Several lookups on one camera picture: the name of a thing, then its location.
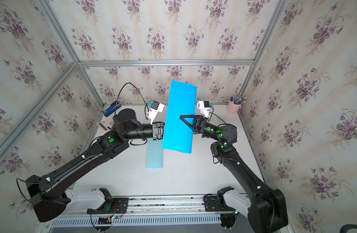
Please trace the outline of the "dark blue paper sheet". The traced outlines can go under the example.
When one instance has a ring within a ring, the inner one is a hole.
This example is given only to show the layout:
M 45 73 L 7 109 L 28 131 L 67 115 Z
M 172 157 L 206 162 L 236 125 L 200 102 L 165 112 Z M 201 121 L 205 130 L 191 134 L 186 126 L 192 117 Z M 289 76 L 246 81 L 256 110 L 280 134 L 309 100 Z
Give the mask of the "dark blue paper sheet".
M 197 88 L 193 85 L 171 81 L 165 119 L 162 148 L 181 153 L 192 153 L 193 130 L 180 117 L 194 115 Z

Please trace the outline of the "light blue paper sheet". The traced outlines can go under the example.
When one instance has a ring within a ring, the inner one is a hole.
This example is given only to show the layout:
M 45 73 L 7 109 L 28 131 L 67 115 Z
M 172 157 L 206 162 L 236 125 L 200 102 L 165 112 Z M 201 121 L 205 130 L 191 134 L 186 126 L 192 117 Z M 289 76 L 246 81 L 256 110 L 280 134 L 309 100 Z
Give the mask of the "light blue paper sheet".
M 164 150 L 161 140 L 148 139 L 146 151 L 146 168 L 162 169 L 164 167 Z

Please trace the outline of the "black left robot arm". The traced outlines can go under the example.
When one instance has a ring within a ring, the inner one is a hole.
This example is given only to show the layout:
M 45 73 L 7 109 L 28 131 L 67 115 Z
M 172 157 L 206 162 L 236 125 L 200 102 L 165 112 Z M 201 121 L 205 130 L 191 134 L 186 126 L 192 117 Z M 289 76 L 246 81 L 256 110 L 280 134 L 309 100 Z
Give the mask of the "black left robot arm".
M 69 187 L 91 170 L 129 148 L 133 139 L 161 140 L 164 122 L 140 123 L 132 109 L 113 116 L 113 126 L 86 151 L 60 168 L 41 177 L 26 179 L 30 202 L 40 222 L 48 222 L 68 211 L 92 209 L 108 212 L 113 198 L 106 188 L 75 193 Z

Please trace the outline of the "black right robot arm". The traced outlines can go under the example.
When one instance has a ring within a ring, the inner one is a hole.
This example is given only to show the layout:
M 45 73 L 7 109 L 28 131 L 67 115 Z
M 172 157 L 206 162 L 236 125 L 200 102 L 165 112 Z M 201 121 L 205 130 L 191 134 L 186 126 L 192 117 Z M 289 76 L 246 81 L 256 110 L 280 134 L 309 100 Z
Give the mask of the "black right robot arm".
M 213 125 L 201 115 L 182 115 L 180 120 L 194 134 L 215 140 L 211 144 L 213 159 L 227 168 L 236 178 L 244 193 L 228 186 L 218 190 L 217 195 L 203 197 L 207 211 L 224 211 L 222 226 L 230 228 L 236 217 L 246 216 L 256 233 L 273 233 L 288 225 L 285 196 L 279 189 L 273 190 L 264 183 L 241 159 L 234 147 L 237 142 L 237 128 L 232 124 Z

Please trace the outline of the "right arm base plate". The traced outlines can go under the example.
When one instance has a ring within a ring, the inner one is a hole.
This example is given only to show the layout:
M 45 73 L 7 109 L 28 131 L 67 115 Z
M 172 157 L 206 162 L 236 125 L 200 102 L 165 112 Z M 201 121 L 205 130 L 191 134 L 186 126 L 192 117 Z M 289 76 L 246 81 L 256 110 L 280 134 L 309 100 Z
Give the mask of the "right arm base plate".
M 206 212 L 235 212 L 243 210 L 246 205 L 241 201 L 231 202 L 227 205 L 219 195 L 206 194 L 203 196 L 204 208 Z

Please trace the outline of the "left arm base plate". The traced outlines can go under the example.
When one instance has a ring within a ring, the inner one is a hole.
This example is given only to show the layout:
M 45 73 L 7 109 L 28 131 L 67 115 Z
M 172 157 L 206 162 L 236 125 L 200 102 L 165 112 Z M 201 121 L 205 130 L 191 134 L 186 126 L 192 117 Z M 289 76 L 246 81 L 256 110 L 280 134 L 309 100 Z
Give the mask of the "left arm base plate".
M 98 209 L 88 209 L 87 214 L 125 214 L 127 212 L 129 198 L 113 198 L 105 201 Z

